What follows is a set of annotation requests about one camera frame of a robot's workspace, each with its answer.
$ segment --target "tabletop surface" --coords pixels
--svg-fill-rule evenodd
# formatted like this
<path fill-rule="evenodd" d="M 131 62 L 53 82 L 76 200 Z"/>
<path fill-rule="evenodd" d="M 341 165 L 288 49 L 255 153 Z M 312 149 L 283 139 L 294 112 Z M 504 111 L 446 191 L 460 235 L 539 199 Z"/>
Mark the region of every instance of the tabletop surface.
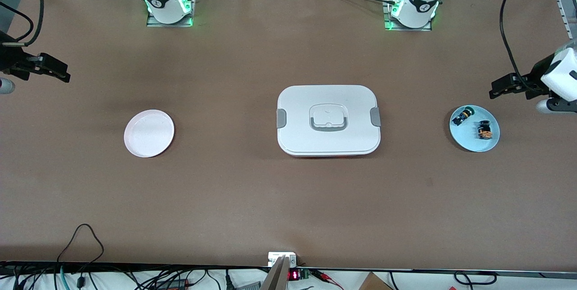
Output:
<path fill-rule="evenodd" d="M 140 0 L 46 0 L 27 52 L 72 80 L 14 79 L 0 97 L 0 259 L 54 260 L 88 222 L 103 262 L 265 265 L 290 250 L 307 266 L 577 272 L 575 118 L 490 100 L 511 72 L 501 0 L 443 2 L 433 31 L 393 32 L 370 0 L 198 0 L 191 28 L 147 28 Z M 522 72 L 568 41 L 555 0 L 509 0 L 505 30 Z M 379 148 L 285 154 L 276 101 L 306 84 L 370 88 Z M 451 139 L 465 104 L 499 120 L 490 152 Z M 138 158 L 123 133 L 147 109 L 175 138 Z M 63 259 L 98 252 L 82 230 Z"/>

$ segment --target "blue cable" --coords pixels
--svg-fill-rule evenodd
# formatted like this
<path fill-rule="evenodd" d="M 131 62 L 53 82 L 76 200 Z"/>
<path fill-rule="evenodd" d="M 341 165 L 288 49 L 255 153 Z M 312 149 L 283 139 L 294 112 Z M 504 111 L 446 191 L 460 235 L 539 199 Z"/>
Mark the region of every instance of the blue cable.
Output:
<path fill-rule="evenodd" d="M 62 283 L 64 283 L 64 288 L 66 288 L 66 290 L 70 290 L 70 286 L 68 286 L 68 283 L 66 282 L 66 279 L 64 278 L 64 266 L 60 266 L 60 278 L 62 278 Z"/>

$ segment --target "white bracket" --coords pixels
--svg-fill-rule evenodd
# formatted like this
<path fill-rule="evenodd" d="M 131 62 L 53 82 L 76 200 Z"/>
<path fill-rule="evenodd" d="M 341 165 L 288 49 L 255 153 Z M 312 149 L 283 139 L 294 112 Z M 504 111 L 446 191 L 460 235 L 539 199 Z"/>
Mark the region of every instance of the white bracket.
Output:
<path fill-rule="evenodd" d="M 279 257 L 286 256 L 289 259 L 291 269 L 297 267 L 297 255 L 293 252 L 268 252 L 268 267 L 272 267 Z"/>

